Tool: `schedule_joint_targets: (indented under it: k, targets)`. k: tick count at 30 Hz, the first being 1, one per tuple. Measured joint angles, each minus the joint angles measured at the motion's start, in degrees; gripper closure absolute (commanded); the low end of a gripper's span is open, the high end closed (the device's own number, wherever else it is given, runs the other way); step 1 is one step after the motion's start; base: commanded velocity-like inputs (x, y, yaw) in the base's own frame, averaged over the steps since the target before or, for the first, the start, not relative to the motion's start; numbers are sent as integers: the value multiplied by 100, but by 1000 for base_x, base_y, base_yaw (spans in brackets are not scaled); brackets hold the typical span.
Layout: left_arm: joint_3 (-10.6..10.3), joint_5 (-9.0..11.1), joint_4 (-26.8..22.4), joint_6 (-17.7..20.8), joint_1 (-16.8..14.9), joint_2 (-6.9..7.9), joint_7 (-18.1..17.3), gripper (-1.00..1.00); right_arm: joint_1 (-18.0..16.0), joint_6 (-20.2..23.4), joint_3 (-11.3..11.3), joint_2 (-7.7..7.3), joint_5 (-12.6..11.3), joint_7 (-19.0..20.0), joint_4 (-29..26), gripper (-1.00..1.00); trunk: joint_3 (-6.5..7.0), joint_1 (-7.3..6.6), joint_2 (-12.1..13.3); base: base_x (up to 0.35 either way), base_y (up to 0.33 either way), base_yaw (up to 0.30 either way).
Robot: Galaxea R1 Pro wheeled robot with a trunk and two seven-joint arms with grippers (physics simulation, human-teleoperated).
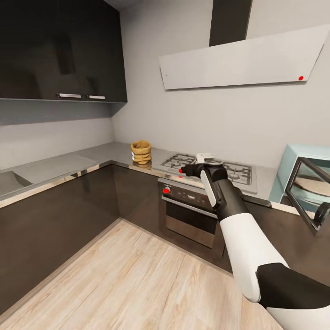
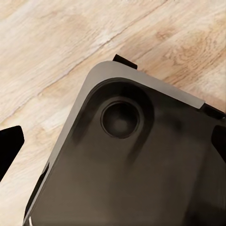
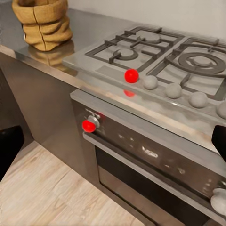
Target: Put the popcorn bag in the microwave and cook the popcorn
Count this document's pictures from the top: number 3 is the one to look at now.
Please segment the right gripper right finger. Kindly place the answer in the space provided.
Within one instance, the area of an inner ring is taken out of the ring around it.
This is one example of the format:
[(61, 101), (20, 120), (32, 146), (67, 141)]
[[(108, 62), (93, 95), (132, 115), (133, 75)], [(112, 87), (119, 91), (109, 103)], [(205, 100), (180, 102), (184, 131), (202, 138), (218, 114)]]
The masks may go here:
[(226, 162), (226, 127), (216, 124), (211, 141)]

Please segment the popcorn bag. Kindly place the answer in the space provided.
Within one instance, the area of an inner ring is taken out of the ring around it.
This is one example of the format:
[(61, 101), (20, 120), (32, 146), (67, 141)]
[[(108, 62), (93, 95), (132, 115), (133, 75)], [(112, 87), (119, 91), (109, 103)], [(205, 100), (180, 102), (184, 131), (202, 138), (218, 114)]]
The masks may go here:
[(72, 37), (67, 0), (10, 0), (27, 44), (50, 51)]

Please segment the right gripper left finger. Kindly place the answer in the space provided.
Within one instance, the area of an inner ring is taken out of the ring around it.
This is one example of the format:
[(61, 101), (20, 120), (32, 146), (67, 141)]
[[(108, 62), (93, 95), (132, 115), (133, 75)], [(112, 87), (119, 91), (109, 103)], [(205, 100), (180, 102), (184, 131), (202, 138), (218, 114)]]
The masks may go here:
[(0, 181), (24, 144), (22, 127), (17, 125), (0, 130)]

